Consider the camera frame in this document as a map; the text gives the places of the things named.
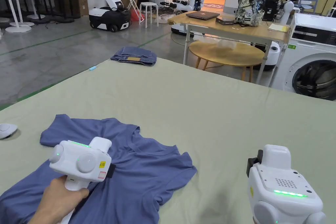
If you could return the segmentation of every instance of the washing machine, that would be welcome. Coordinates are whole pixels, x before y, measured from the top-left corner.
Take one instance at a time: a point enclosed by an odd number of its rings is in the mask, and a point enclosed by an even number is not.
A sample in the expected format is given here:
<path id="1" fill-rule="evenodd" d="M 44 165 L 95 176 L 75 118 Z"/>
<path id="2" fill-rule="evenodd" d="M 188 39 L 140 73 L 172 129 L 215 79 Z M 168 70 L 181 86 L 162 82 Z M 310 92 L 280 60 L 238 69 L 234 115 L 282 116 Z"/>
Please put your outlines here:
<path id="1" fill-rule="evenodd" d="M 295 14 L 271 87 L 336 100 L 336 18 Z"/>

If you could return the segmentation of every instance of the red label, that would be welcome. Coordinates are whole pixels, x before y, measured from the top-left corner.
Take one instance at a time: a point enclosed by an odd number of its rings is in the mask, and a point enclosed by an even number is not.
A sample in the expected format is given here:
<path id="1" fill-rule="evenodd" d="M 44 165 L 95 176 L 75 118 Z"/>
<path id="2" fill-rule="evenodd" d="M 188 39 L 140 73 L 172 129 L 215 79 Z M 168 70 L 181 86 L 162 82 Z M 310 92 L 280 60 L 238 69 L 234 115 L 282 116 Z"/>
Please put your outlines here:
<path id="1" fill-rule="evenodd" d="M 104 179 L 106 177 L 106 172 L 99 172 L 98 179 Z"/>

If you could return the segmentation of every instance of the round wooden table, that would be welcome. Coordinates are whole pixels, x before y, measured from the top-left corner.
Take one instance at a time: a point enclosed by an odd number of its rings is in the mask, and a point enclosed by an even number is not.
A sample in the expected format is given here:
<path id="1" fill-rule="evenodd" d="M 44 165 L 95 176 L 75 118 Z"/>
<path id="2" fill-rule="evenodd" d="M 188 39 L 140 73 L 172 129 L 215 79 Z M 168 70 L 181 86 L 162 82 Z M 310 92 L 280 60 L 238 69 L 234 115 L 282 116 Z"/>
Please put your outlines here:
<path id="1" fill-rule="evenodd" d="M 249 82 L 252 82 L 253 66 L 261 64 L 265 56 L 265 53 L 260 49 L 241 42 L 237 42 L 236 48 L 232 50 L 218 47 L 217 44 L 196 41 L 190 44 L 189 50 L 198 57 L 196 68 L 198 68 L 201 59 L 206 61 L 203 70 L 206 69 L 209 61 L 222 65 L 242 67 L 242 81 L 245 80 L 246 67 L 250 67 Z"/>

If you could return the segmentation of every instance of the blue chair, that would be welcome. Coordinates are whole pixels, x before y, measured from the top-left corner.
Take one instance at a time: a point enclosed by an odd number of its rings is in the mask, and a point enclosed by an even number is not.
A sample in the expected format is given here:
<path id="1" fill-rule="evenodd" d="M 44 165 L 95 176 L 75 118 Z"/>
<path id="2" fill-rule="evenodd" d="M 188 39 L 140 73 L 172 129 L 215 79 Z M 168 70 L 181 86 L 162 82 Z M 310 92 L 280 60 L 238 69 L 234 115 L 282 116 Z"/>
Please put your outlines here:
<path id="1" fill-rule="evenodd" d="M 302 1 L 311 1 L 311 2 L 315 2 L 315 4 L 302 4 Z M 298 4 L 294 4 L 295 7 L 300 8 L 300 9 L 313 9 L 314 12 L 313 14 L 315 14 L 316 11 L 316 6 L 317 6 L 317 2 L 319 0 L 299 0 Z"/>

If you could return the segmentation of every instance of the rug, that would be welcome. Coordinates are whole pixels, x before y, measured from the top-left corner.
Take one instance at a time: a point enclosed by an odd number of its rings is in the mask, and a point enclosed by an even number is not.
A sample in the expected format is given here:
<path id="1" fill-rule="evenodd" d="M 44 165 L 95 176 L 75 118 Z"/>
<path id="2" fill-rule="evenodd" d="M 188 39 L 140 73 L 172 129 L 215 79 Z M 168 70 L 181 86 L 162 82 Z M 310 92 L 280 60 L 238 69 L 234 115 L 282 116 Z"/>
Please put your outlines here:
<path id="1" fill-rule="evenodd" d="M 223 4 L 204 4 L 204 7 L 208 7 L 208 8 L 214 8 L 214 9 L 222 9 L 224 8 Z"/>

